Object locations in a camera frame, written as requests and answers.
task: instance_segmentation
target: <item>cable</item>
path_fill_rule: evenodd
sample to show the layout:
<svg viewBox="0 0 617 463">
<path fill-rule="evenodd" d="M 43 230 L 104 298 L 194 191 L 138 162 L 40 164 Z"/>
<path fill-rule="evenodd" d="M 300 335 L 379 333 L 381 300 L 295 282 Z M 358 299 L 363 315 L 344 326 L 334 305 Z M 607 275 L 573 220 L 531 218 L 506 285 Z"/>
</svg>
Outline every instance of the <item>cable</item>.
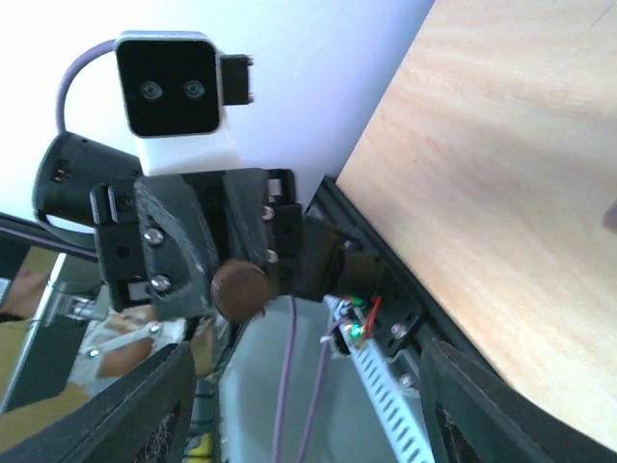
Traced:
<svg viewBox="0 0 617 463">
<path fill-rule="evenodd" d="M 98 45 L 93 46 L 91 49 L 82 53 L 75 61 L 68 67 L 65 75 L 62 76 L 60 81 L 60 87 L 56 94 L 56 128 L 58 133 L 62 133 L 67 130 L 67 124 L 65 121 L 65 105 L 67 104 L 67 95 L 70 85 L 77 77 L 77 74 L 81 69 L 85 68 L 88 64 L 94 61 L 96 58 L 100 58 L 107 53 L 114 51 L 114 45 L 116 40 L 104 41 Z"/>
<path fill-rule="evenodd" d="M 371 299 L 371 302 L 373 303 L 373 308 L 366 316 L 366 320 L 364 321 L 364 325 L 362 327 L 362 341 L 367 340 L 370 335 L 372 335 L 373 327 L 375 325 L 375 318 L 377 317 L 377 312 L 379 311 L 383 300 L 383 296 L 373 297 Z"/>
<path fill-rule="evenodd" d="M 274 435 L 272 437 L 272 463 L 279 463 L 281 461 L 282 425 L 284 422 L 285 403 L 287 402 L 287 387 L 289 386 L 289 377 L 291 376 L 293 348 L 296 343 L 298 309 L 296 308 L 296 300 L 293 296 L 289 296 L 289 310 L 291 311 L 291 326 L 289 327 L 289 338 L 287 340 L 287 350 L 282 364 L 279 398 L 277 399 Z"/>
<path fill-rule="evenodd" d="M 346 317 L 340 318 L 335 321 L 326 332 L 326 337 L 330 336 L 336 328 L 348 321 Z M 319 395 L 321 394 L 321 386 L 323 384 L 324 372 L 326 370 L 326 361 L 328 360 L 328 343 L 326 340 L 321 340 L 321 351 L 319 353 L 319 364 L 317 366 L 317 376 L 315 377 L 315 385 L 312 389 L 312 397 L 310 398 L 310 405 L 308 406 L 307 422 L 305 424 L 305 432 L 302 435 L 302 444 L 300 445 L 300 451 L 298 452 L 297 463 L 303 463 L 307 450 L 309 450 L 310 433 L 312 431 L 312 425 L 315 420 L 315 412 L 317 411 L 317 403 L 319 402 Z"/>
</svg>

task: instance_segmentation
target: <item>wooden table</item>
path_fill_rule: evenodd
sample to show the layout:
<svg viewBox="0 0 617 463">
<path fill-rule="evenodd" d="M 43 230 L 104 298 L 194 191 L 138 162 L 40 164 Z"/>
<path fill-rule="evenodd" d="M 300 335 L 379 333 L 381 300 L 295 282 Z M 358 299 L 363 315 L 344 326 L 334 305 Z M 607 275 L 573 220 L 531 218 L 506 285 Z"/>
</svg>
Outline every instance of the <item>wooden table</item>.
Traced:
<svg viewBox="0 0 617 463">
<path fill-rule="evenodd" d="M 437 0 L 338 185 L 509 384 L 617 450 L 615 3 Z"/>
</svg>

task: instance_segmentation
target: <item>red wire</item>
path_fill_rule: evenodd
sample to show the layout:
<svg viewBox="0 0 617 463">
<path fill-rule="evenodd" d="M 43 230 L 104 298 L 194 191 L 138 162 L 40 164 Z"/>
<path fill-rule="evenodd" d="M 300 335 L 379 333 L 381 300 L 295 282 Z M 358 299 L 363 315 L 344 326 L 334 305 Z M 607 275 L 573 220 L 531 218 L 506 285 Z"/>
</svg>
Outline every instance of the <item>red wire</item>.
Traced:
<svg viewBox="0 0 617 463">
<path fill-rule="evenodd" d="M 379 311 L 380 306 L 382 305 L 383 296 L 373 297 L 371 302 L 373 303 L 373 308 L 366 316 L 366 321 L 364 322 L 364 330 L 362 332 L 362 338 L 366 339 L 373 333 L 373 325 L 375 324 L 375 318 L 377 316 L 377 312 Z"/>
</svg>

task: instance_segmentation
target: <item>camera lens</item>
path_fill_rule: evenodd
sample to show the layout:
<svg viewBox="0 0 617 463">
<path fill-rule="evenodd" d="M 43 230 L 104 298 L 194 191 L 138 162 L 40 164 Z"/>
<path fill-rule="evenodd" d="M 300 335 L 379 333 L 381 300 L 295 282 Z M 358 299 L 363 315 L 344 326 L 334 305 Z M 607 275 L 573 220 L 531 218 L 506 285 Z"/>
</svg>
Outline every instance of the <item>camera lens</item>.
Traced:
<svg viewBox="0 0 617 463">
<path fill-rule="evenodd" d="M 142 95 L 148 101 L 154 101 L 163 96 L 163 89 L 156 82 L 148 80 L 142 84 Z"/>
<path fill-rule="evenodd" d="M 197 80 L 189 80 L 184 84 L 184 93 L 191 99 L 198 99 L 205 94 L 205 88 Z"/>
</svg>

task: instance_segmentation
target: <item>black camera face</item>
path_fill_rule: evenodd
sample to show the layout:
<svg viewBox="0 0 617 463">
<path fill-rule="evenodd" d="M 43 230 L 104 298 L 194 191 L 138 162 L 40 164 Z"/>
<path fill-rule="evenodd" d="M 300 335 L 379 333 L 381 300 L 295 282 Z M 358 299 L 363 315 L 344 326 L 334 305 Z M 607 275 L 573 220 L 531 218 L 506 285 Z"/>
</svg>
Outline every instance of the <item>black camera face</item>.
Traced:
<svg viewBox="0 0 617 463">
<path fill-rule="evenodd" d="M 219 127 L 218 60 L 211 43 L 127 40 L 117 45 L 116 58 L 135 135 L 194 135 Z"/>
</svg>

